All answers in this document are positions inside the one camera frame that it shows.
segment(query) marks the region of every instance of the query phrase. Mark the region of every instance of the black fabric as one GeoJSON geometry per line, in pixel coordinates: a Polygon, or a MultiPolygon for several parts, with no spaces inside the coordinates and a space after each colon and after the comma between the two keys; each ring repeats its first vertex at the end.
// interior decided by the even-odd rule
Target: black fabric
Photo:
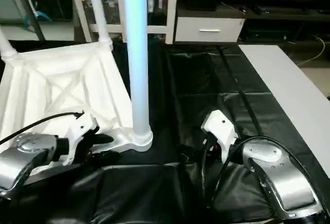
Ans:
{"type": "MultiPolygon", "coordinates": [[[[328,202],[327,176],[276,99],[239,47],[222,50],[263,133],[291,149],[328,202]]],[[[126,45],[114,41],[113,55],[129,91],[126,45]]],[[[106,167],[84,165],[30,184],[0,210],[1,223],[233,223],[272,217],[255,176],[234,163],[225,172],[215,211],[201,198],[200,126],[206,114],[221,109],[241,136],[257,133],[219,49],[151,42],[148,55],[151,149],[126,151],[106,167]]],[[[207,195],[221,166],[208,158],[207,195]]]]}
{"type": "MultiPolygon", "coordinates": [[[[206,114],[214,109],[222,110],[231,119],[240,136],[258,135],[240,89],[262,133],[282,142],[301,160],[319,198],[329,208],[328,177],[239,47],[176,46],[169,50],[168,65],[182,145],[202,148],[205,134],[200,127],[206,114]]],[[[206,191],[211,194],[220,168],[221,163],[214,164],[206,171],[206,191]]],[[[273,216],[257,179],[247,169],[232,164],[224,178],[213,206],[215,218],[245,222],[273,216]]]]}

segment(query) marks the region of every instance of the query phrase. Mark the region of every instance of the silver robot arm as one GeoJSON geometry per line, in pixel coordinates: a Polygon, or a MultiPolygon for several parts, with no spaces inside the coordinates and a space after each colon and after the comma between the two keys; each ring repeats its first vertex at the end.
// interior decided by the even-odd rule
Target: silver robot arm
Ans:
{"type": "Polygon", "coordinates": [[[62,166],[72,164],[84,136],[95,134],[97,130],[96,119],[83,114],[68,129],[64,138],[37,133],[16,136],[12,145],[0,153],[0,197],[8,200],[15,197],[37,167],[49,165],[52,161],[62,166]]]}
{"type": "MultiPolygon", "coordinates": [[[[222,149],[221,159],[225,162],[238,141],[234,125],[220,110],[215,110],[201,128],[217,138],[222,149]]],[[[240,151],[245,167],[258,177],[278,219],[308,220],[322,212],[322,204],[304,174],[271,139],[252,139],[242,145],[240,151]]]]}
{"type": "Polygon", "coordinates": [[[255,140],[244,145],[242,156],[279,219],[302,219],[322,212],[314,189],[282,148],[270,140],[255,140]]]}

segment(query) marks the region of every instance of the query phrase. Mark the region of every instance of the shelf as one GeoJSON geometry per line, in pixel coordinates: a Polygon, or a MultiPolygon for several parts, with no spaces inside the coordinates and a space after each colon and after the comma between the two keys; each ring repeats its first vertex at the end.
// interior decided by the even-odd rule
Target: shelf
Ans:
{"type": "Polygon", "coordinates": [[[229,8],[225,5],[218,5],[215,11],[208,10],[187,10],[183,4],[178,5],[177,15],[179,17],[205,17],[205,18],[238,18],[238,19],[262,19],[262,20],[290,20],[290,21],[318,21],[330,22],[330,15],[321,14],[317,10],[307,10],[306,14],[256,14],[247,10],[244,15],[239,11],[243,5],[233,5],[229,8]]]}

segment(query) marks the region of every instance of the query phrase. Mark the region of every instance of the white pole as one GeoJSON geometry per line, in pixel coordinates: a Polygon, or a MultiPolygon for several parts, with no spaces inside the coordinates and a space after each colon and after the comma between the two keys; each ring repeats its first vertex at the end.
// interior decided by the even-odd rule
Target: white pole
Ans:
{"type": "Polygon", "coordinates": [[[107,44],[113,50],[112,39],[107,31],[107,21],[105,20],[102,0],[92,0],[95,21],[98,29],[98,41],[107,44]]]}
{"type": "Polygon", "coordinates": [[[17,57],[18,53],[17,51],[12,48],[9,41],[6,39],[1,26],[0,26],[0,52],[1,52],[1,58],[2,60],[10,60],[17,57]]]}
{"type": "Polygon", "coordinates": [[[146,0],[125,0],[125,20],[135,141],[152,140],[149,127],[146,0]]]}

